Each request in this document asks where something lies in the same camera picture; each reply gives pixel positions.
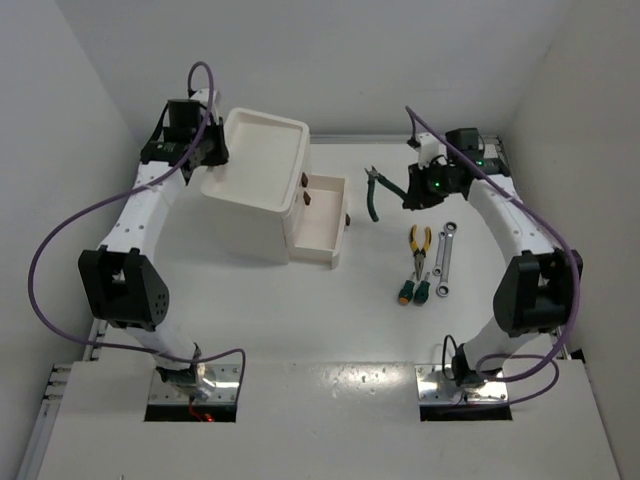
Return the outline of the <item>yellow handled needle-nose pliers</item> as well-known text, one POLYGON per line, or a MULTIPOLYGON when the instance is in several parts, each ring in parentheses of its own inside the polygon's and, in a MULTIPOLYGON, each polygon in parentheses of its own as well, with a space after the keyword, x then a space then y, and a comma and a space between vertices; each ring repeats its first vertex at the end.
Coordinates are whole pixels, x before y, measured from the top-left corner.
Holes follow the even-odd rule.
POLYGON ((426 254, 431 246, 432 231, 429 226, 424 229, 424 242, 422 245, 418 243, 418 226, 413 225, 409 233, 409 245, 414 257, 414 270, 417 281, 422 278, 424 270, 424 261, 426 254))

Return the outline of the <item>white three-drawer cabinet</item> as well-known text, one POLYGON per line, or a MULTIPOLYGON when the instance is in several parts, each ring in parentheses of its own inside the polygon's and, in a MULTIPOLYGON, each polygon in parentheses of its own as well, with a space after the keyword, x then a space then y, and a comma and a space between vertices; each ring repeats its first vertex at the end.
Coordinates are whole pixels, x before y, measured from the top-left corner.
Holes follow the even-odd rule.
POLYGON ((218 254, 263 263, 291 259, 310 167, 306 123, 247 108, 229 112, 224 166, 197 169, 159 237, 163 260, 211 262, 218 254))

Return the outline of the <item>green screwdriver dark cap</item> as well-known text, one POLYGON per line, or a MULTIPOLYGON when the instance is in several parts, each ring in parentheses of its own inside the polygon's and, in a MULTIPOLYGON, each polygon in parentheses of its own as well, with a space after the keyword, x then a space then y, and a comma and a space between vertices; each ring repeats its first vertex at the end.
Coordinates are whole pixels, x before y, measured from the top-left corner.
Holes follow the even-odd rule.
POLYGON ((424 305, 429 299, 430 282, 429 273, 425 273, 424 277, 420 280, 414 293, 413 302, 416 305, 424 305))

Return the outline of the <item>green screwdriver orange cap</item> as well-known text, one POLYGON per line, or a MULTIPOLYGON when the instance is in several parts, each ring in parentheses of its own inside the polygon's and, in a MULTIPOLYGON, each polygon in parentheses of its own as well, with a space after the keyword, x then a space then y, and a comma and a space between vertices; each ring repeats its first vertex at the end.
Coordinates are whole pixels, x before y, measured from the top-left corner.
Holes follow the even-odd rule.
POLYGON ((407 305, 409 304, 414 296, 414 288, 415 288, 415 273, 411 272, 408 276, 408 278, 404 281, 404 284, 402 285, 402 287, 399 290, 398 293, 398 303, 400 305, 407 305))

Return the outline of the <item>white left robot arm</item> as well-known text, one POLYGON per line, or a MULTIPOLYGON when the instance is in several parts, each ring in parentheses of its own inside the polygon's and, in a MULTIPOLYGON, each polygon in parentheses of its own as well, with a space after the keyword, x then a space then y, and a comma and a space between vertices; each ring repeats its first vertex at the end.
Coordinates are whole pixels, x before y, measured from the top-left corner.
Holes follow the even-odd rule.
POLYGON ((223 120, 215 90, 170 100, 141 151, 135 187, 108 235, 85 250, 78 267, 95 318, 150 349, 161 380, 206 398, 214 380, 198 363, 201 350, 169 317, 170 292, 154 266, 156 244, 178 194, 194 170, 225 162, 223 120))

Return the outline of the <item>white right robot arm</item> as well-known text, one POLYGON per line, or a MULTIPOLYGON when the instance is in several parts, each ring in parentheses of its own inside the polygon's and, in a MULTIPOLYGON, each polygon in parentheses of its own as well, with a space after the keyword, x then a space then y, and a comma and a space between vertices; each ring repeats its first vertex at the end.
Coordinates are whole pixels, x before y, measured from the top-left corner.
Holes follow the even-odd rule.
POLYGON ((442 137, 414 132, 407 143, 418 159, 408 168, 404 208, 423 210, 461 195, 481 215, 505 260, 491 319, 457 346, 451 360, 458 385, 493 377, 537 336, 569 332, 578 309, 582 258, 522 202, 505 161, 486 155, 476 129, 442 137))

